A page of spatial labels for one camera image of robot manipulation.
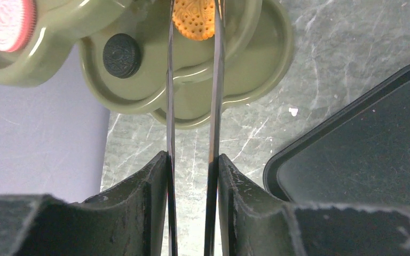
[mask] pink cookie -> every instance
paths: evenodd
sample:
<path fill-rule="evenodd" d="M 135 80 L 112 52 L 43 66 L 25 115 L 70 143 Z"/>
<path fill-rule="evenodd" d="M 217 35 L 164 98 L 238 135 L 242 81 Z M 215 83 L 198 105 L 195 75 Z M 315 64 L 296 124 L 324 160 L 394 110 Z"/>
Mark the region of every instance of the pink cookie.
<path fill-rule="evenodd" d="M 34 0 L 0 0 L 0 51 L 23 48 L 32 37 L 35 23 Z"/>

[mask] orange biscuit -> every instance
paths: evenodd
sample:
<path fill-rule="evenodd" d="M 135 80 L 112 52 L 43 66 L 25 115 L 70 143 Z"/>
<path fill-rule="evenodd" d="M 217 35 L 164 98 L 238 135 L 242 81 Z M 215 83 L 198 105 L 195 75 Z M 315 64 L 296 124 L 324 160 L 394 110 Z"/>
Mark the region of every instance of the orange biscuit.
<path fill-rule="evenodd" d="M 215 0 L 175 0 L 172 19 L 184 37 L 209 39 L 215 34 Z"/>

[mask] marble countertop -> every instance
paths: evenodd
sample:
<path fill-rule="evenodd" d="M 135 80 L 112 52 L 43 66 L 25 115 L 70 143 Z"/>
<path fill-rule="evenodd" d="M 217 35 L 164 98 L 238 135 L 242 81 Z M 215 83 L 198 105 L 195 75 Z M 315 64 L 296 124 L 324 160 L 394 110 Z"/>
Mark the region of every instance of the marble countertop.
<path fill-rule="evenodd" d="M 410 64 L 410 0 L 281 3 L 295 31 L 290 70 L 267 96 L 222 117 L 220 152 L 260 186 L 271 156 Z M 165 126 L 150 115 L 112 113 L 101 189 L 141 169 L 165 140 Z M 203 251 L 208 143 L 208 125 L 176 131 L 179 255 Z"/>

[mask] black tray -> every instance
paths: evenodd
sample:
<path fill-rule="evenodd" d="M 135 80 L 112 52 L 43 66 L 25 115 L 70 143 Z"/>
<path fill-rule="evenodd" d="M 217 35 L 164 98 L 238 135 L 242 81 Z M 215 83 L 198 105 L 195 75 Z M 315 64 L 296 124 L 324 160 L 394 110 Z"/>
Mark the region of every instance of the black tray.
<path fill-rule="evenodd" d="M 273 156 L 263 183 L 286 201 L 410 205 L 410 65 Z"/>

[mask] tongs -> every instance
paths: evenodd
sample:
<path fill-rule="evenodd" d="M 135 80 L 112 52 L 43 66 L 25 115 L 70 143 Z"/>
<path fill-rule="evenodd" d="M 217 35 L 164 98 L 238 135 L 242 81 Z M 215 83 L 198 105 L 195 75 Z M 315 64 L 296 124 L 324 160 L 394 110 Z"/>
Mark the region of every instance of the tongs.
<path fill-rule="evenodd" d="M 204 255 L 214 255 L 215 224 L 216 224 L 216 197 L 218 187 L 218 157 L 220 119 L 222 114 L 223 84 L 224 84 L 224 21 L 225 0 L 214 0 L 215 6 L 215 51 L 213 65 L 213 84 L 211 97 L 210 117 L 210 148 L 208 161 L 207 205 L 205 219 Z M 168 71 L 166 82 L 167 93 L 167 152 L 170 171 L 168 174 L 168 213 L 169 213 L 169 255 L 178 255 L 177 247 L 177 220 L 175 206 L 175 115 L 174 115 L 174 13 L 175 0 L 170 2 L 170 25 L 168 44 Z"/>

